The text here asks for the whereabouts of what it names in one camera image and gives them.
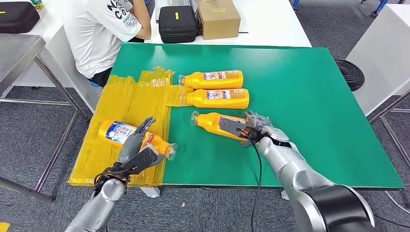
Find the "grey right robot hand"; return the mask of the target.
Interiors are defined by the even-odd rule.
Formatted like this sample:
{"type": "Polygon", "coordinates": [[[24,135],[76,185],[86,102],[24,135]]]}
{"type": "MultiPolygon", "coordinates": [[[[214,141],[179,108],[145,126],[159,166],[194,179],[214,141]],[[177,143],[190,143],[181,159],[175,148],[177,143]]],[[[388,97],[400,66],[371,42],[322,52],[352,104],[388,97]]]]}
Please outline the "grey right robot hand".
{"type": "Polygon", "coordinates": [[[262,138],[263,127],[272,126],[269,117],[261,116],[251,110],[244,112],[242,115],[246,119],[246,125],[241,129],[241,136],[247,140],[241,142],[241,146],[251,146],[251,142],[257,144],[262,138]]]}

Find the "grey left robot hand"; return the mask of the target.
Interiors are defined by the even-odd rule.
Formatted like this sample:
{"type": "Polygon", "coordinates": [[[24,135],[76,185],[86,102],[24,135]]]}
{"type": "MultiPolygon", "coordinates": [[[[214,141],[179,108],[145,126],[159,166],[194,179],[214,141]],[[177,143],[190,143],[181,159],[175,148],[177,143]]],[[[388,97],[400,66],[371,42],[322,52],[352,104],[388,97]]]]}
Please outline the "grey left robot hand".
{"type": "Polygon", "coordinates": [[[148,128],[156,121],[152,116],[147,117],[124,142],[117,159],[118,162],[125,164],[136,156],[148,128]]]}

